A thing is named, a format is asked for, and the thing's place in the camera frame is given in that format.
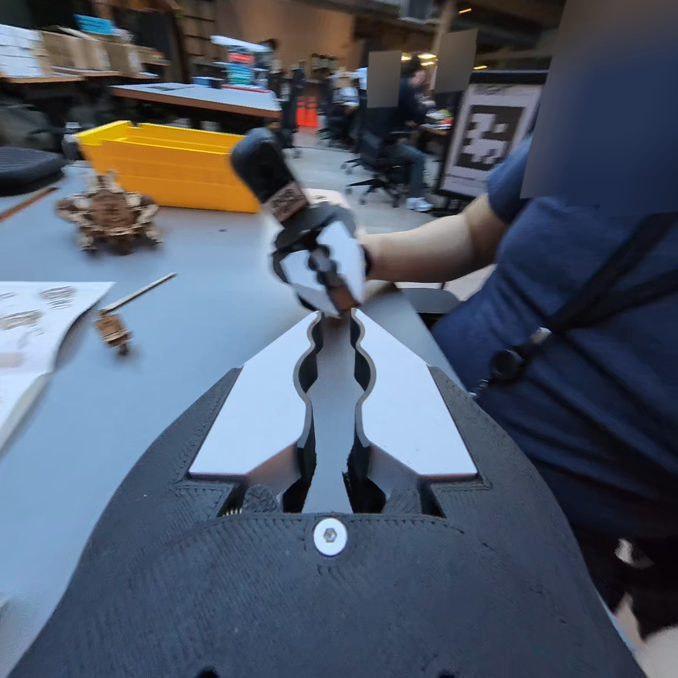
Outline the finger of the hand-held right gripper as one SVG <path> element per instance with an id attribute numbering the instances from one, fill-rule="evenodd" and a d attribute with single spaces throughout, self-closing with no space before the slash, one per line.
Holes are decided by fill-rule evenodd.
<path id="1" fill-rule="evenodd" d="M 319 311 L 331 317 L 340 317 L 330 292 L 319 279 L 313 268 L 314 261 L 309 250 L 297 250 L 285 254 L 280 266 L 284 278 L 301 303 L 310 310 Z"/>
<path id="2" fill-rule="evenodd" d="M 311 251 L 317 280 L 325 298 L 317 304 L 326 314 L 344 314 L 366 298 L 365 251 L 349 226 L 330 220 L 318 233 Z"/>

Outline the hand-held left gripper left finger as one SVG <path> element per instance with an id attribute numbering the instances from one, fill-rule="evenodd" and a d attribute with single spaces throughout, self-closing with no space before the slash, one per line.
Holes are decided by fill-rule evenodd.
<path id="1" fill-rule="evenodd" d="M 267 487 L 301 512 L 317 453 L 309 390 L 318 378 L 321 314 L 310 313 L 244 363 L 189 468 L 245 491 Z"/>

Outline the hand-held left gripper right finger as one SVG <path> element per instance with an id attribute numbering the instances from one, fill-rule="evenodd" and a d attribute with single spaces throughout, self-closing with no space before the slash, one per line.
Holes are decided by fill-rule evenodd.
<path id="1" fill-rule="evenodd" d="M 361 310 L 352 310 L 362 388 L 344 473 L 353 512 L 443 512 L 435 488 L 477 480 L 477 466 L 437 371 Z"/>

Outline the person's right forearm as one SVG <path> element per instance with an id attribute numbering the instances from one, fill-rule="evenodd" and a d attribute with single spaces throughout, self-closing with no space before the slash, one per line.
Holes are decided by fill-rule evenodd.
<path id="1" fill-rule="evenodd" d="M 369 262 L 368 279 L 389 283 L 447 283 L 486 268 L 507 231 L 487 195 L 461 213 L 410 231 L 359 233 Z"/>

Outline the assembled wooden gear model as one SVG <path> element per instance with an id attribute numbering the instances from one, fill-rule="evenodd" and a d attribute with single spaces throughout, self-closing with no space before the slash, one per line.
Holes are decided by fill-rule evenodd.
<path id="1" fill-rule="evenodd" d="M 77 227 L 81 251 L 95 252 L 105 245 L 123 255 L 137 242 L 163 243 L 155 224 L 158 210 L 148 195 L 124 189 L 114 172 L 94 174 L 84 191 L 55 203 L 55 213 Z"/>

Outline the grey background table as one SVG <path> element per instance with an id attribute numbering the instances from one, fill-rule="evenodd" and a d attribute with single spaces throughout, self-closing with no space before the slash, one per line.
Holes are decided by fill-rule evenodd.
<path id="1" fill-rule="evenodd" d="M 111 92 L 126 100 L 239 114 L 266 121 L 279 120 L 282 114 L 275 94 L 265 89 L 231 86 L 217 89 L 187 83 L 151 83 L 114 85 Z"/>

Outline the yellow plastic bin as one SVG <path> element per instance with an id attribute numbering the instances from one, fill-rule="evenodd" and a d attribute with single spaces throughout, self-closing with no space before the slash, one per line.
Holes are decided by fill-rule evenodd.
<path id="1" fill-rule="evenodd" d="M 256 214 L 260 203 L 234 172 L 242 135 L 117 121 L 75 134 L 98 174 L 113 172 L 127 191 L 159 206 Z"/>

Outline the black office chair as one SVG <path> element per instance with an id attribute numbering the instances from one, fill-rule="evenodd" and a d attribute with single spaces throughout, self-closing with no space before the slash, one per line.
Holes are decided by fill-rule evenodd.
<path id="1" fill-rule="evenodd" d="M 382 135 L 365 131 L 359 147 L 357 164 L 370 173 L 370 178 L 347 184 L 345 194 L 351 195 L 354 189 L 366 187 L 359 198 L 359 203 L 364 205 L 368 195 L 383 191 L 391 200 L 393 208 L 398 208 L 411 176 L 411 162 L 401 156 L 399 148 L 410 139 L 412 131 L 411 126 Z"/>

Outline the wooden stick with block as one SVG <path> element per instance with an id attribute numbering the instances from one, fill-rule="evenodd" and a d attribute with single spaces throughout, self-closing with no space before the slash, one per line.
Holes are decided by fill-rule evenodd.
<path id="1" fill-rule="evenodd" d="M 95 326 L 104 342 L 109 347 L 117 349 L 119 355 L 127 355 L 130 350 L 131 332 L 125 325 L 122 317 L 116 313 L 116 311 L 161 284 L 173 279 L 176 275 L 177 273 L 170 273 L 163 276 L 98 310 Z"/>

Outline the person's blue shirt torso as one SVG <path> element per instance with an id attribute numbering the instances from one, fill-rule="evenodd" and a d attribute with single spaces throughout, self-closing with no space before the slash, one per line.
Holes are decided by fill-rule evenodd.
<path id="1" fill-rule="evenodd" d="M 521 198 L 530 142 L 487 179 L 494 271 L 432 333 L 647 638 L 677 626 L 677 216 Z"/>

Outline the black white marker board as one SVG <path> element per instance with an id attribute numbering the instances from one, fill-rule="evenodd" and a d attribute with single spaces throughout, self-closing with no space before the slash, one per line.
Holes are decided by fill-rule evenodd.
<path id="1" fill-rule="evenodd" d="M 436 194 L 474 199 L 534 129 L 548 70 L 474 71 L 455 107 Z"/>

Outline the row of cardboard boxes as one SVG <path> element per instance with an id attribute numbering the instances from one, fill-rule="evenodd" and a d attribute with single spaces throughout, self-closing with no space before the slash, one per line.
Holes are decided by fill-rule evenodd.
<path id="1" fill-rule="evenodd" d="M 68 28 L 48 31 L 1 25 L 2 77 L 55 77 L 57 69 L 143 73 L 137 49 L 116 38 Z"/>

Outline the black round chair seat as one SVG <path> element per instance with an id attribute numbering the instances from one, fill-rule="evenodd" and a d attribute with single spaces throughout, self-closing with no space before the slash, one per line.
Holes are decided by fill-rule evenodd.
<path id="1" fill-rule="evenodd" d="M 63 156 L 32 148 L 1 147 L 1 197 L 24 195 L 63 177 Z"/>

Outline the thin wooden rod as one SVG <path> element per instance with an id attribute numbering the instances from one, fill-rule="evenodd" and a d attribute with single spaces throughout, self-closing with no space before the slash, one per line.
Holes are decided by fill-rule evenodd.
<path id="1" fill-rule="evenodd" d="M 33 193 L 24 197 L 24 199 L 22 199 L 21 201 L 16 202 L 16 203 L 12 204 L 11 206 L 2 209 L 1 210 L 1 222 L 8 220 L 12 216 L 20 213 L 21 211 L 25 210 L 28 207 L 34 205 L 38 201 L 42 200 L 43 198 L 54 193 L 57 190 L 58 190 L 57 186 L 48 186 L 44 189 L 34 191 Z"/>

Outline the white instruction booklet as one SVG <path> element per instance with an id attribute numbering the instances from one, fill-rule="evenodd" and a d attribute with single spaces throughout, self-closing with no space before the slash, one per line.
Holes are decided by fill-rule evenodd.
<path id="1" fill-rule="evenodd" d="M 1 451 L 55 369 L 64 338 L 113 282 L 1 282 Z"/>

